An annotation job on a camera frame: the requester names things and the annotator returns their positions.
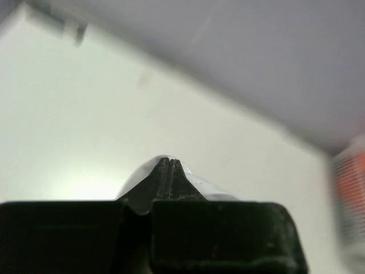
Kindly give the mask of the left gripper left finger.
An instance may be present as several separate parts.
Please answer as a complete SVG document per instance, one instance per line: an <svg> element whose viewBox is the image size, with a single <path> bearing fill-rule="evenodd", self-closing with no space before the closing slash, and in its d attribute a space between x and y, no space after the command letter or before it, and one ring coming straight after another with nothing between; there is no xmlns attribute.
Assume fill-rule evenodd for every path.
<svg viewBox="0 0 365 274"><path fill-rule="evenodd" d="M149 213L167 176L163 157L115 200L3 203L1 272L120 272L133 247L151 237Z"/></svg>

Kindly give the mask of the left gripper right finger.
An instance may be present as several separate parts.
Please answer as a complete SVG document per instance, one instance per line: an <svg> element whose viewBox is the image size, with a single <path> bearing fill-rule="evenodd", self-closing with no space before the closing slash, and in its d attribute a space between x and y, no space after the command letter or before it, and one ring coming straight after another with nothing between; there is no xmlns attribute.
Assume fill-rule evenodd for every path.
<svg viewBox="0 0 365 274"><path fill-rule="evenodd" d="M307 273L292 217L277 203L208 201L186 193L178 160L162 158L149 211L154 273Z"/></svg>

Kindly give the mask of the white t shirt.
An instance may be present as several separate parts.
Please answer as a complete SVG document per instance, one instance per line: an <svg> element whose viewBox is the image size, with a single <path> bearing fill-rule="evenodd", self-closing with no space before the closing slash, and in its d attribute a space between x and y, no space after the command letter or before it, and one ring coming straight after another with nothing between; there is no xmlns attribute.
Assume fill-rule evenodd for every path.
<svg viewBox="0 0 365 274"><path fill-rule="evenodd" d="M175 159L175 157L171 155L158 155L150 159L149 161L143 163L142 165L138 166L138 168L134 170L134 172L124 183L117 196L120 198L128 191L133 189L133 187L137 186L143 179L145 179L152 172L153 168L162 158L168 158L169 160ZM181 162L181 165L187 180L199 191L200 194L203 195L203 197L207 198L210 201L239 200L236 196L227 193L226 191L220 189L218 186L195 175L184 162Z"/></svg>

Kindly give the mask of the orange t shirt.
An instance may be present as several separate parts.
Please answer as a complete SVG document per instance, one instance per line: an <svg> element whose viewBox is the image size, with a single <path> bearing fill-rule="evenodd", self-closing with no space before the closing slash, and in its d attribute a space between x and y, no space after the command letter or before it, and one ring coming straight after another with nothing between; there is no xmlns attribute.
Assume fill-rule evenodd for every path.
<svg viewBox="0 0 365 274"><path fill-rule="evenodd" d="M346 156L335 164L336 190L341 199L362 207L364 204L364 153Z"/></svg>

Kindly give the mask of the white plastic basket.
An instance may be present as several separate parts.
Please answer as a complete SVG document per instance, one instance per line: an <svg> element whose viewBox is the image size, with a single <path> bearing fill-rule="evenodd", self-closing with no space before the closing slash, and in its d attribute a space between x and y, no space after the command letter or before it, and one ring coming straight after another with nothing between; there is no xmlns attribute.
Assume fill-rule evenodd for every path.
<svg viewBox="0 0 365 274"><path fill-rule="evenodd" d="M337 206L340 242L347 256L364 257L364 204L355 207L340 198L336 190L335 164L346 156L364 153L364 135L355 138L349 146L332 159L333 188Z"/></svg>

